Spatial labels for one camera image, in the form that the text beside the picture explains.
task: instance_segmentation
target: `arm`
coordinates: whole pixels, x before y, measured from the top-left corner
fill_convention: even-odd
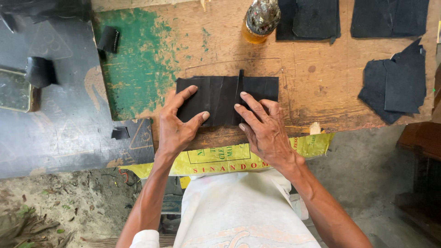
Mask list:
[[[251,151],[291,181],[304,200],[323,241],[332,248],[372,247],[366,235],[314,177],[305,164],[305,158],[291,148],[282,107],[275,101],[257,102],[245,92],[241,93],[241,97],[253,110],[235,105],[236,111],[247,122],[239,127],[247,135]]]
[[[192,85],[176,96],[171,92],[167,97],[159,114],[159,147],[152,171],[130,212],[116,248],[130,247],[135,234],[142,230],[158,229],[165,184],[172,164],[194,139],[201,124],[210,116],[208,112],[202,112],[186,123],[176,117],[178,108],[197,90],[198,88]]]

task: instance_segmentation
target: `fingernail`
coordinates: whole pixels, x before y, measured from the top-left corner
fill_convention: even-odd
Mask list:
[[[207,120],[208,117],[210,117],[210,113],[209,113],[209,112],[206,111],[205,113],[202,114],[202,118],[203,118],[204,120]]]

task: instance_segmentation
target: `white shirt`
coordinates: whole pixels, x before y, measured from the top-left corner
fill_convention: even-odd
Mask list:
[[[182,200],[174,248],[319,248],[293,211],[291,184],[275,169],[192,180]],[[156,230],[137,233],[130,248],[158,248]]]

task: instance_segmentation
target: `stitching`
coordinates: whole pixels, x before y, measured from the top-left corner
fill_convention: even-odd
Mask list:
[[[116,36],[115,36],[115,44],[113,44],[113,50],[116,52],[116,41],[118,40],[118,36],[119,36],[119,32],[116,32]]]

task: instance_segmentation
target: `hand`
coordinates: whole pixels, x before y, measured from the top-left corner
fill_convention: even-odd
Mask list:
[[[251,152],[282,174],[304,164],[305,159],[291,147],[279,103],[266,99],[257,102],[246,92],[241,92],[240,96],[253,110],[247,110],[240,104],[234,105],[237,113],[247,122],[239,124],[239,127],[250,141]]]
[[[186,123],[176,117],[178,108],[196,91],[198,91],[198,87],[192,85],[176,95],[174,91],[170,92],[166,98],[165,105],[159,113],[159,147],[155,157],[165,155],[175,159],[180,152],[187,148],[190,141],[196,136],[198,128],[210,116],[210,113],[205,111],[197,114]]]

